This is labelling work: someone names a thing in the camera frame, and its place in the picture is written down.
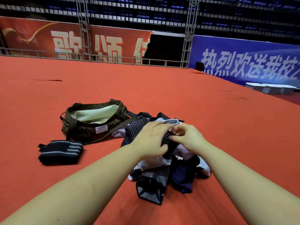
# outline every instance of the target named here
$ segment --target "bag label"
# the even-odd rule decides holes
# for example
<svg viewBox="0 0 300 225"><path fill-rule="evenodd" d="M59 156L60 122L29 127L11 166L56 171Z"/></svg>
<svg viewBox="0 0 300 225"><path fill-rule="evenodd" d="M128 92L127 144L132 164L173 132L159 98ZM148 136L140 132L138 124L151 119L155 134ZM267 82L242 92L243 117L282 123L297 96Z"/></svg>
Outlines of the bag label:
<svg viewBox="0 0 300 225"><path fill-rule="evenodd" d="M96 134L108 131L107 125L96 127Z"/></svg>

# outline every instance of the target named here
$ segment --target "person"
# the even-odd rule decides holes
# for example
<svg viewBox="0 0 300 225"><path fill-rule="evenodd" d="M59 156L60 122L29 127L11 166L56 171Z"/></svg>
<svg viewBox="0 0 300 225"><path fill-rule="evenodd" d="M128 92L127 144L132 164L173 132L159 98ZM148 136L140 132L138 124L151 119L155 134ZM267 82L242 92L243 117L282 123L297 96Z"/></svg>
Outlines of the person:
<svg viewBox="0 0 300 225"><path fill-rule="evenodd" d="M207 142L194 126L162 122L148 123L131 144L53 185L1 224L93 224L140 160L157 158L168 150L161 141L170 128L175 133L172 141L208 163L248 224L300 224L298 197Z"/></svg>

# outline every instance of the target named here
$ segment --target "left arm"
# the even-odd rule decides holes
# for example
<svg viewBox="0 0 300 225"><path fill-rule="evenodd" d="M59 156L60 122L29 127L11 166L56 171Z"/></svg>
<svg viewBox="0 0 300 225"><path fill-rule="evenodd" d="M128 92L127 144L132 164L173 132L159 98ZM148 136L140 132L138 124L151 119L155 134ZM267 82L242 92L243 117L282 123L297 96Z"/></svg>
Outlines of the left arm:
<svg viewBox="0 0 300 225"><path fill-rule="evenodd" d="M131 170L145 157L163 155L163 135L172 125L148 123L135 140L53 185L1 225L92 225Z"/></svg>

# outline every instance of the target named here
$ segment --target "white bag lining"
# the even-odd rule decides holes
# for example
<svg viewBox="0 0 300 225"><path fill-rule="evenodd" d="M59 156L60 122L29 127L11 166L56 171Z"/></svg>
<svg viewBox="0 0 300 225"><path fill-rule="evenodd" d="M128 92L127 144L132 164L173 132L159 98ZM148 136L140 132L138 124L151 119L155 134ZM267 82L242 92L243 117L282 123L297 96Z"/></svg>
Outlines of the white bag lining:
<svg viewBox="0 0 300 225"><path fill-rule="evenodd" d="M105 123L117 111L117 105L106 106L93 110L77 110L70 114L72 118L86 123Z"/></svg>

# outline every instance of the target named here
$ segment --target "right arm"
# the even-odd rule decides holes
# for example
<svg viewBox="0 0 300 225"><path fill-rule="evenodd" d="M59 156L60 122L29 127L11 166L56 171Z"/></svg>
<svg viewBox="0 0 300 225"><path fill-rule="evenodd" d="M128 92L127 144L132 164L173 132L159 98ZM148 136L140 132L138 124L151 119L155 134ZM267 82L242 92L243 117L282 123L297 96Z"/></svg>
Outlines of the right arm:
<svg viewBox="0 0 300 225"><path fill-rule="evenodd" d="M194 126L179 124L173 132L170 140L205 160L248 224L300 224L298 197L207 142Z"/></svg>

